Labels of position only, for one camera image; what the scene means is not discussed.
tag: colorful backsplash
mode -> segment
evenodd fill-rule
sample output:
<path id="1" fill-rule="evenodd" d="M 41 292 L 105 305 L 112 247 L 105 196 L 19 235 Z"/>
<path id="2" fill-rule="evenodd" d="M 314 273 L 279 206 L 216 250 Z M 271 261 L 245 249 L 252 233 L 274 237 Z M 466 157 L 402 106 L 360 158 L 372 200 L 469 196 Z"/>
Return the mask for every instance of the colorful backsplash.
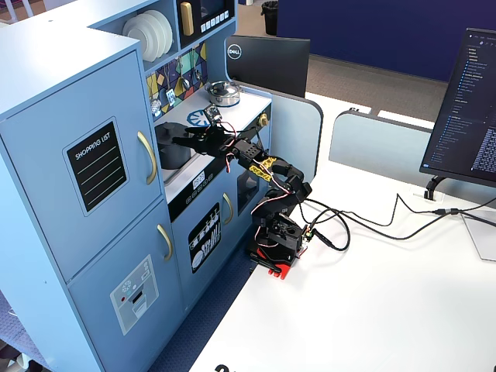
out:
<path id="1" fill-rule="evenodd" d="M 180 60 L 183 66 L 183 77 L 191 83 L 191 88 L 187 91 L 185 91 L 181 83 Z M 162 114 L 153 115 L 153 120 L 159 119 L 163 114 L 180 105 L 190 95 L 202 88 L 207 82 L 207 79 L 207 46 L 205 43 L 198 44 L 194 48 L 191 48 L 189 52 L 162 66 L 150 76 L 147 76 L 146 83 L 148 84 L 150 103 L 155 99 L 160 99 L 161 103 Z M 176 94 L 174 106 L 170 106 L 169 101 L 165 98 L 164 92 L 169 89 L 174 89 Z"/>

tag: trash can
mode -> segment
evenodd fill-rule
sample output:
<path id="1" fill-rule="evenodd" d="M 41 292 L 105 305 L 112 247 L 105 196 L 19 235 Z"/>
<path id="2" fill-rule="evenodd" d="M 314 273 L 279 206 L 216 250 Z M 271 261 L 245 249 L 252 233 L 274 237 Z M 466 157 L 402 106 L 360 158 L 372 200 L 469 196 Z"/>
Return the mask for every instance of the trash can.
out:
<path id="1" fill-rule="evenodd" d="M 262 4 L 262 16 L 265 16 L 265 32 L 277 36 L 277 10 L 279 2 L 265 2 Z"/>

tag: robotic arm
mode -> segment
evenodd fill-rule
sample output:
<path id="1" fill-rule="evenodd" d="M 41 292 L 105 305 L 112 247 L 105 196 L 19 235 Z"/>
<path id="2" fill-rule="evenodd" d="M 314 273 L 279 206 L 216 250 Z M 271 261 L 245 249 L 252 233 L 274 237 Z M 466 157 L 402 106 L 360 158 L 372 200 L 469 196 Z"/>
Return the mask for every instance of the robotic arm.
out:
<path id="1" fill-rule="evenodd" d="M 301 229 L 285 213 L 303 202 L 312 192 L 303 173 L 279 157 L 272 157 L 248 139 L 222 126 L 219 110 L 210 105 L 205 114 L 211 125 L 188 128 L 189 137 L 175 137 L 177 145 L 190 147 L 197 153 L 225 158 L 226 163 L 237 159 L 241 167 L 269 182 L 271 188 L 252 210 L 253 223 L 258 226 L 251 249 L 252 260 L 270 269 L 269 273 L 284 279 L 301 252 L 306 227 Z"/>

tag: pot lid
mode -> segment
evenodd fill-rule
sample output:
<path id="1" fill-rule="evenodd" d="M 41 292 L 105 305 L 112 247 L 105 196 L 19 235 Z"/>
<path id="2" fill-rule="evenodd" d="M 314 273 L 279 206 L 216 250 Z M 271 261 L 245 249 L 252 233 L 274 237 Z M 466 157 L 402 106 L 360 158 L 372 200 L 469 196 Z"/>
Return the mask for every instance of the pot lid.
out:
<path id="1" fill-rule="evenodd" d="M 208 91 L 217 97 L 238 97 L 239 87 L 230 81 L 212 83 Z"/>
<path id="2" fill-rule="evenodd" d="M 165 122 L 161 126 L 155 128 L 157 135 L 157 143 L 159 145 L 170 146 L 174 137 L 189 137 L 185 131 L 187 126 L 179 124 L 178 122 Z"/>

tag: stack of plates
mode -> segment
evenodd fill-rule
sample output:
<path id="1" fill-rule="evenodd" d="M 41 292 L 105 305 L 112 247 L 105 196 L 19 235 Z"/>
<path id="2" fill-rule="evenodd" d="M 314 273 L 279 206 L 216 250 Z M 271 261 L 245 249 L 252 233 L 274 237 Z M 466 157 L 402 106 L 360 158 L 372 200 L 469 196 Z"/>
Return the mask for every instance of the stack of plates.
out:
<path id="1" fill-rule="evenodd" d="M 172 46 L 172 28 L 167 18 L 157 10 L 148 10 L 131 18 L 122 30 L 124 36 L 141 41 L 143 59 L 154 62 Z"/>

